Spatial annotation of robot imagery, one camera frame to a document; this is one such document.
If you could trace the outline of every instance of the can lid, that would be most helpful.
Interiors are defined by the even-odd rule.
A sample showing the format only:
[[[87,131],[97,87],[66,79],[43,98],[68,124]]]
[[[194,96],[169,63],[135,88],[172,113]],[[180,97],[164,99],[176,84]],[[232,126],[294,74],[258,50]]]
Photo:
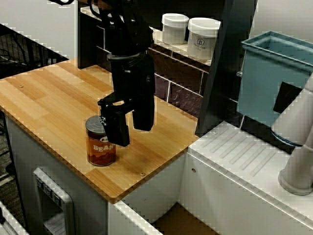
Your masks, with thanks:
[[[221,22],[210,18],[192,18],[188,29],[192,33],[208,38],[215,38],[220,29]]]
[[[103,125],[101,124],[100,115],[92,116],[86,121],[86,129],[98,134],[105,134]]]
[[[187,16],[177,13],[166,13],[162,16],[162,24],[170,27],[186,28],[188,21],[189,18]]]

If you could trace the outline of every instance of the white jar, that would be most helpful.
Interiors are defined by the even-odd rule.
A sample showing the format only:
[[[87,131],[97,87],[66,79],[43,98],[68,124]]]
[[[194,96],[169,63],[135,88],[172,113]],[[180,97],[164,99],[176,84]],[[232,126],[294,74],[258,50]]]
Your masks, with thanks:
[[[184,43],[189,18],[182,14],[167,13],[162,16],[163,36],[166,44],[181,45]]]
[[[220,24],[214,19],[192,18],[188,24],[188,55],[203,60],[212,59]]]

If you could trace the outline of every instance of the black wire basket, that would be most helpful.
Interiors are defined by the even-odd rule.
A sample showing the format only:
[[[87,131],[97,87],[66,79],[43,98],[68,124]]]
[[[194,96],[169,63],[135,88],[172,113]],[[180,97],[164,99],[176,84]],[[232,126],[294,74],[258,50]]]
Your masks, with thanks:
[[[0,24],[0,79],[67,58]]]

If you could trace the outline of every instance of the can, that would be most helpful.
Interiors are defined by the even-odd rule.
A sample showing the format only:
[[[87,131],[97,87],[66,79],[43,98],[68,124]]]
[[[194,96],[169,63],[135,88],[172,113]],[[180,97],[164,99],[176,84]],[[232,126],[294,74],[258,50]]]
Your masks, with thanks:
[[[87,160],[92,165],[106,166],[116,160],[116,145],[108,141],[100,115],[86,121]]]

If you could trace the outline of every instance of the teal bin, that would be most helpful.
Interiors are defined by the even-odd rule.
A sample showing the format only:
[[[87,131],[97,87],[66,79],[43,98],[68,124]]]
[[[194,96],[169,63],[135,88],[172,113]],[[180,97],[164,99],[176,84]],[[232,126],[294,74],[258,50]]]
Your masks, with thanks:
[[[276,32],[242,42],[246,50],[237,111],[267,126],[282,82],[304,88],[313,72],[313,44]]]

